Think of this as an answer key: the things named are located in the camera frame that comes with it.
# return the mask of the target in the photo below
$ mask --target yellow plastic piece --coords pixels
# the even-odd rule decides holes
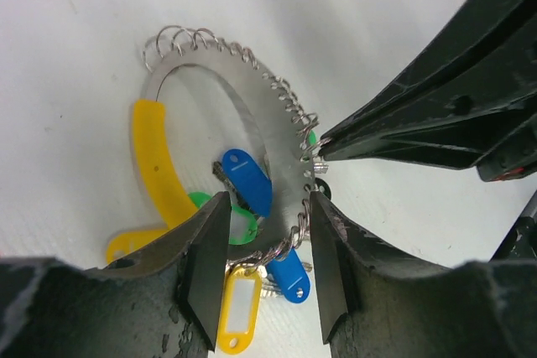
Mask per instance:
[[[108,243],[108,264],[112,263],[114,260],[117,260],[119,257],[128,255],[129,253],[135,252],[139,248],[148,245],[155,239],[160,238],[166,232],[168,232],[168,228],[128,231],[119,234]]]
[[[248,329],[244,332],[227,332],[227,321],[231,312],[233,290],[235,282],[241,280],[253,280],[252,305],[250,306],[250,315],[248,318]],[[218,324],[218,336],[216,342],[218,347],[226,354],[234,355],[243,352],[248,348],[253,340],[253,332],[258,318],[259,300],[261,299],[261,275],[258,270],[251,268],[235,267],[231,274],[227,276],[224,287],[224,297],[222,300],[222,310],[220,312],[220,323]]]
[[[133,107],[133,147],[142,181],[162,219],[172,229],[197,208],[179,181],[164,131],[164,104],[138,100]]]

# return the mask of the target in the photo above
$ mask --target blue key cap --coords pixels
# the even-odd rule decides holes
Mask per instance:
[[[250,209],[268,217],[272,207],[272,183],[250,154],[232,148],[222,157],[222,168]]]
[[[285,299],[294,304],[306,301],[310,295],[310,278],[295,249],[282,262],[274,259],[266,268],[281,288]]]

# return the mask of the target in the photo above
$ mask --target key ring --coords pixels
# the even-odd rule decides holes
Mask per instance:
[[[173,30],[172,40],[163,36],[167,30]],[[161,59],[155,66],[146,56],[152,43]],[[275,258],[286,258],[309,230],[309,193],[315,188],[317,158],[313,152],[319,144],[309,145],[308,138],[319,124],[317,115],[306,113],[289,82],[260,63],[251,49],[228,43],[209,29],[166,26],[146,43],[143,62],[152,73],[144,102],[163,107],[158,99],[165,79],[186,66],[202,67],[220,76],[242,99],[264,142],[274,199],[271,214],[263,223],[264,231],[246,245],[230,245],[229,263],[258,267]]]

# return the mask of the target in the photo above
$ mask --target tabletop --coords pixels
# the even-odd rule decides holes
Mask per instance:
[[[113,234],[159,225],[129,119],[149,74],[141,49],[164,25],[207,27],[252,48],[319,114],[319,136],[378,94],[463,2],[0,0],[0,254],[103,267]],[[164,97],[174,164],[187,190],[215,192],[210,161],[248,139],[227,125],[238,117],[224,100],[197,97],[218,93],[214,78],[187,70],[167,86],[181,87]],[[323,179],[351,219],[449,267],[490,258],[537,187],[535,176],[485,184],[474,169],[380,160],[331,163]],[[308,246],[299,252],[310,261]],[[330,356],[315,292],[301,305],[262,301],[242,355]]]

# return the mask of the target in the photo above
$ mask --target coiled wire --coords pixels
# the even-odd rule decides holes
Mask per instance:
[[[166,31],[173,31],[171,39],[168,39],[164,36]],[[181,43],[179,39],[187,38],[190,42]],[[149,72],[153,73],[154,68],[148,62],[147,50],[151,44],[154,44],[156,51],[160,57],[163,59],[169,52],[175,51],[178,52],[181,56],[183,55],[185,44],[190,44],[191,50],[197,50],[200,46],[205,47],[206,49],[211,46],[212,41],[216,44],[217,49],[220,52],[224,50],[229,52],[231,55],[238,55],[241,57],[242,62],[249,63],[254,70],[259,69],[258,60],[253,54],[252,50],[248,47],[242,47],[238,42],[227,42],[222,37],[217,37],[210,29],[200,28],[200,29],[188,29],[180,25],[167,25],[163,27],[156,36],[150,38],[142,51],[142,59],[145,63],[145,66]],[[169,47],[165,52],[161,48],[161,43],[163,41],[168,41],[167,46]],[[296,131],[296,135],[302,138],[300,142],[300,161],[309,162],[311,159],[318,159],[318,154],[316,150],[321,147],[323,144],[327,143],[329,139],[321,139],[319,142],[314,144],[309,144],[308,139],[311,132],[315,127],[319,125],[319,118],[316,113],[306,113],[302,105],[299,103],[297,95],[291,90],[289,82],[278,76],[271,75],[269,73],[263,73],[263,78],[265,80],[271,80],[271,88],[274,91],[277,91],[278,98],[285,102],[285,110],[292,114],[291,121],[294,124],[302,124],[302,128]],[[314,178],[315,173],[307,169],[304,172],[306,178]],[[311,187],[307,184],[304,187],[304,190],[308,194],[312,191]],[[241,259],[240,261],[231,261],[229,264],[238,265],[245,264],[246,262],[251,262],[254,260],[253,264],[248,264],[249,267],[255,269],[259,266],[265,266],[273,259],[284,260],[293,248],[298,248],[302,244],[302,241],[307,238],[310,230],[310,201],[308,199],[302,200],[302,205],[304,211],[301,211],[298,214],[298,225],[292,226],[289,232],[289,236],[286,236],[277,246],[271,247],[266,253],[257,251],[251,254],[248,257]]]

